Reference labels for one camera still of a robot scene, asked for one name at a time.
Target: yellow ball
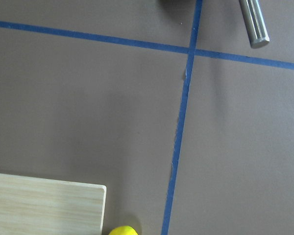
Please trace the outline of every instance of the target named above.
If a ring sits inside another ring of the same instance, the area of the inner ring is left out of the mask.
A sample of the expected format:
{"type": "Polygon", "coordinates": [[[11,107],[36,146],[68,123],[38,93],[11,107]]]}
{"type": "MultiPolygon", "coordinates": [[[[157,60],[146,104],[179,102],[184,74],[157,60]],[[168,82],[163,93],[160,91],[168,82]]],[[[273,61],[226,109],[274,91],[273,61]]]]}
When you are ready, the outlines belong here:
{"type": "Polygon", "coordinates": [[[137,232],[130,226],[121,226],[112,230],[109,235],[138,235],[137,232]]]}

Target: gray floor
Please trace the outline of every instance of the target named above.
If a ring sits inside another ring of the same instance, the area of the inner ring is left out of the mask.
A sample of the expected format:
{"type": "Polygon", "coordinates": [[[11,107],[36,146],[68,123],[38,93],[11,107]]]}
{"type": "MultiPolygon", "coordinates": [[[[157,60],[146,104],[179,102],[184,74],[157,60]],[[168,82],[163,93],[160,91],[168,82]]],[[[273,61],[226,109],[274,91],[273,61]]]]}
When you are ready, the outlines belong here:
{"type": "MultiPolygon", "coordinates": [[[[203,2],[197,48],[294,63],[294,1],[203,2]]],[[[0,21],[188,47],[195,0],[0,0],[0,21]]],[[[187,54],[0,28],[0,172],[107,185],[159,235],[187,54]]],[[[294,234],[294,70],[196,56],[169,234],[294,234]]]]}

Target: wooden board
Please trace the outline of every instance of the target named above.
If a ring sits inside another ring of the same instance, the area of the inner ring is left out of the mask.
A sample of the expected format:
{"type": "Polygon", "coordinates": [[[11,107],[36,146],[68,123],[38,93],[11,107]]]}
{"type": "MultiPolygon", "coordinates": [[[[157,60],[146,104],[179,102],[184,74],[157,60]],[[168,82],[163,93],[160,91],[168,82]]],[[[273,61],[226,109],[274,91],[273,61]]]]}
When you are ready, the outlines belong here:
{"type": "Polygon", "coordinates": [[[0,174],[0,235],[100,235],[106,187],[0,174]]]}

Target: blue painter's tape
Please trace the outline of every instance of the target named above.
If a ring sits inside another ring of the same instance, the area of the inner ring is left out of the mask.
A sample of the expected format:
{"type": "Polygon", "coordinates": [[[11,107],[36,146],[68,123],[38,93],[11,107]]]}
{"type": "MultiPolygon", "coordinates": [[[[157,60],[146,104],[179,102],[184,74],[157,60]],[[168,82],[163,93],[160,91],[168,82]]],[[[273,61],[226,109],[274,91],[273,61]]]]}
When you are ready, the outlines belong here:
{"type": "Polygon", "coordinates": [[[155,49],[155,50],[164,50],[164,51],[177,52],[177,53],[183,53],[183,54],[188,53],[187,47],[172,46],[172,45],[160,44],[160,43],[151,43],[151,42],[104,36],[104,35],[91,34],[91,33],[82,33],[82,32],[34,26],[34,25],[28,25],[28,24],[22,24],[22,23],[11,23],[11,22],[0,21],[0,28],[10,28],[10,29],[17,29],[22,31],[45,33],[45,34],[58,35],[58,36],[69,37],[69,38],[79,38],[79,39],[92,40],[92,41],[105,42],[105,43],[121,44],[121,45],[132,46],[132,47],[142,47],[142,48],[155,49]]]}
{"type": "Polygon", "coordinates": [[[172,211],[172,204],[173,204],[173,197],[174,197],[174,190],[175,190],[175,182],[176,182],[177,169],[178,169],[178,163],[179,163],[180,151],[181,151],[181,145],[182,145],[184,121],[185,121],[185,114],[186,114],[186,108],[187,108],[189,87],[190,87],[191,78],[192,78],[192,70],[193,70],[193,63],[194,63],[194,57],[195,57],[195,49],[196,49],[201,8],[202,8],[202,0],[197,0],[195,12],[194,12],[192,34],[190,38],[190,47],[189,47],[188,56],[187,56],[186,77],[185,77],[185,81],[183,85],[180,112],[179,112],[178,124],[176,128],[176,137],[174,142],[174,151],[173,151],[173,158],[172,158],[172,172],[171,172],[171,178],[170,178],[169,186],[168,186],[167,201],[165,205],[161,235],[168,235],[168,232],[169,232],[169,225],[170,225],[170,218],[171,218],[171,211],[172,211]]]}
{"type": "Polygon", "coordinates": [[[195,55],[294,70],[294,63],[197,49],[195,55]]]}

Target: metal rod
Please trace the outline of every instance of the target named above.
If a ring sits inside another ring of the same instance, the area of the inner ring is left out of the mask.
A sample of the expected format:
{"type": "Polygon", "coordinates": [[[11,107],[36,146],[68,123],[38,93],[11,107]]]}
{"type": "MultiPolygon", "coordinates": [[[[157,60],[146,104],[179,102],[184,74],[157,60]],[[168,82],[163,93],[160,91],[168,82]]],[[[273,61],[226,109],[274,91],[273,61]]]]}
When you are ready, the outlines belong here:
{"type": "Polygon", "coordinates": [[[258,0],[239,0],[251,48],[260,48],[270,41],[258,0]]]}

